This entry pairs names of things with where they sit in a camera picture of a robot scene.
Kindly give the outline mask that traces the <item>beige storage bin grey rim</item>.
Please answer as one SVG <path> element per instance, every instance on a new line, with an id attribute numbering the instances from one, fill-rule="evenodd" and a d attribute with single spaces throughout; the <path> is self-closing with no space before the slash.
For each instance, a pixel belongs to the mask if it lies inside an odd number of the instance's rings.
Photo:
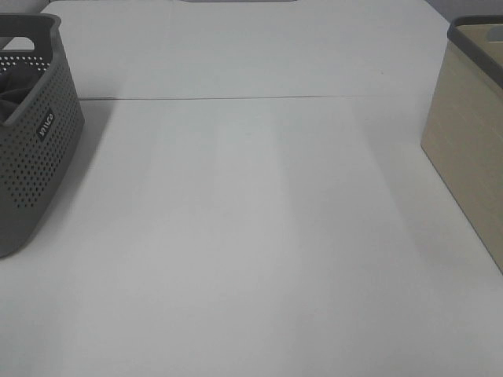
<path id="1" fill-rule="evenodd" d="M 502 16 L 450 23 L 420 146 L 502 266 Z"/>

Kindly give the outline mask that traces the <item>grey perforated plastic basket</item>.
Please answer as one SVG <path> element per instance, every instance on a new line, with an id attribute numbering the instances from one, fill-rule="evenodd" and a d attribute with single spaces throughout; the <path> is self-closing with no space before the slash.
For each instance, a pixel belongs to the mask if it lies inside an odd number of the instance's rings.
<path id="1" fill-rule="evenodd" d="M 58 16 L 2 13 L 1 36 L 26 38 L 32 49 L 1 52 L 1 74 L 26 64 L 40 80 L 1 124 L 1 255 L 31 238 L 75 154 L 85 119 L 64 51 Z"/>

